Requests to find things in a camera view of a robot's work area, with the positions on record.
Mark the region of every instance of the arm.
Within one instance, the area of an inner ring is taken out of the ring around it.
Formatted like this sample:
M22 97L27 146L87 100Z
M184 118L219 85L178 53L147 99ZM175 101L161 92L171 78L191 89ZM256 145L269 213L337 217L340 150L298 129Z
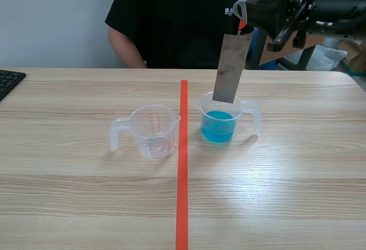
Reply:
M135 44L127 36L110 27L108 40L113 50L128 68L147 68Z

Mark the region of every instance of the measuring cup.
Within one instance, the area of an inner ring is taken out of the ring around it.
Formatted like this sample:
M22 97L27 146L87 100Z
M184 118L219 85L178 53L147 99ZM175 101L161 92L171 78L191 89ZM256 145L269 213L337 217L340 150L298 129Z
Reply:
M255 104L241 101L237 97L232 104L213 101L212 97L213 93L208 93L196 103L196 107L200 108L202 112L202 134L209 141L225 142L230 140L243 113L253 115L254 131L260 133L261 113Z
M118 149L118 134L130 130L140 152L155 160L165 158L173 151L174 127L181 117L168 107L150 105L136 110L130 117L119 118L110 130L110 150Z

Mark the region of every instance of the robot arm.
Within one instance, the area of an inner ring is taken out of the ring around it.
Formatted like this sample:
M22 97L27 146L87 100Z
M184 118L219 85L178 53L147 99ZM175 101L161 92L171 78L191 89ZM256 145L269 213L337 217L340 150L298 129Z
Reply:
M293 47L300 49L311 34L366 39L366 0L239 0L234 13L266 31L270 51L282 50L294 31Z

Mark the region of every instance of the cardboard box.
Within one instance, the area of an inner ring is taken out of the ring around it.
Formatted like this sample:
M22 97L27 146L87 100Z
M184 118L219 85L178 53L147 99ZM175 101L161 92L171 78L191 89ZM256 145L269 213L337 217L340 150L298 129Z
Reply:
M296 34L297 34L297 32L294 32L292 34L292 36L290 37L289 41L286 43L286 45L282 49L282 51L278 51L278 52L273 52L273 51L267 50L267 44L268 44L268 42L270 42L270 38L267 37L267 41L266 41L265 46L264 46L264 50L263 50L263 54L262 54L262 57L261 57L260 65L262 65L264 63L267 63L269 61L279 59L281 57L285 57L286 55L293 54L297 51L301 51L301 49L296 49L296 48L292 47L292 41L295 38ZM304 49L315 46L315 45L322 44L323 41L324 41L323 37L317 37L317 36L314 36L314 35L309 36L308 35Z
M343 41L337 45L339 50L348 54L344 59L349 69L355 73L366 72L366 42Z

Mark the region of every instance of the wooden table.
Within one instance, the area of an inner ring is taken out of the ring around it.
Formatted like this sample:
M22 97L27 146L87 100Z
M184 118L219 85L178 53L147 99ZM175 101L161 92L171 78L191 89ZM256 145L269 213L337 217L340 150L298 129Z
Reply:
M14 70L27 77L0 103L0 249L175 249L177 148L149 161L126 132L113 154L109 129L148 104L179 112L181 79L191 250L366 248L366 94L345 74L243 72L262 133L243 116L215 145L194 107L213 70Z

